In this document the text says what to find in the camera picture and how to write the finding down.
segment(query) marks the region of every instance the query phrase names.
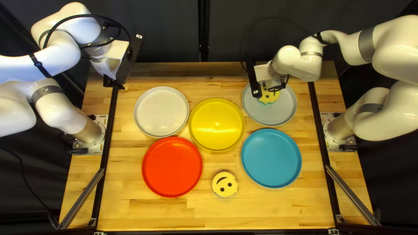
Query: yellow plate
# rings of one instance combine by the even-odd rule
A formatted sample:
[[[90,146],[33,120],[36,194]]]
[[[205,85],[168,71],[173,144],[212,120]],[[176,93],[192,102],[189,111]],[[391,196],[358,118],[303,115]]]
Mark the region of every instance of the yellow plate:
[[[189,132],[199,146],[211,151],[234,147],[244,135],[241,110],[231,101],[211,98],[200,102],[191,112]]]

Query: yellow sponge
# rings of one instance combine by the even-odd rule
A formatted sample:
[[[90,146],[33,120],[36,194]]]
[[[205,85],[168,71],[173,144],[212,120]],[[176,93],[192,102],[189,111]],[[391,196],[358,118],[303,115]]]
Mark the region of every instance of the yellow sponge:
[[[276,100],[280,96],[280,91],[270,92],[270,91],[267,90],[267,88],[264,87],[264,88],[261,89],[261,94],[262,94],[262,97],[260,97],[260,99],[258,99],[258,101],[263,103],[264,105],[267,105],[267,104],[272,104],[272,103],[276,102]]]
[[[218,173],[213,177],[212,190],[220,198],[228,198],[238,191],[235,176],[227,171]]]

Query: gray plate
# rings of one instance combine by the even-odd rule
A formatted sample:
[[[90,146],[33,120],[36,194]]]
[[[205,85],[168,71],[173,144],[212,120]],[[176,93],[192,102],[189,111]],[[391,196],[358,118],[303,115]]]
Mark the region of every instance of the gray plate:
[[[272,104],[263,104],[257,98],[252,97],[248,84],[242,93],[242,105],[248,116],[262,125],[277,126],[288,122],[296,112],[296,96],[292,88],[280,91],[280,96]]]

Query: green sponge edge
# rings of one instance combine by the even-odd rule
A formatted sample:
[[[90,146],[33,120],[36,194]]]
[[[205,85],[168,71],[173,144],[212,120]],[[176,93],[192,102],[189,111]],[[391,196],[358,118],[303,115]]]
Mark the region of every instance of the green sponge edge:
[[[262,103],[263,105],[270,105],[270,104],[273,104],[273,103],[274,103],[274,102],[276,102],[276,101],[277,101],[277,100],[273,101],[272,103],[268,102],[267,104],[265,104],[265,103],[261,102],[260,100],[258,100],[258,102]]]

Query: white plate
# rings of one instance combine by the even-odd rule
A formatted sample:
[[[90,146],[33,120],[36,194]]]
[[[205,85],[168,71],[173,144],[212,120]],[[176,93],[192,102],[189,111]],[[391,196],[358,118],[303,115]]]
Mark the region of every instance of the white plate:
[[[146,135],[164,138],[179,131],[189,117],[189,103],[172,87],[154,87],[135,103],[133,118]]]
[[[280,91],[280,96],[272,104],[263,104],[251,95],[248,84],[242,93],[242,106],[248,116],[262,125],[277,126],[288,122],[296,112],[296,96],[292,88]]]

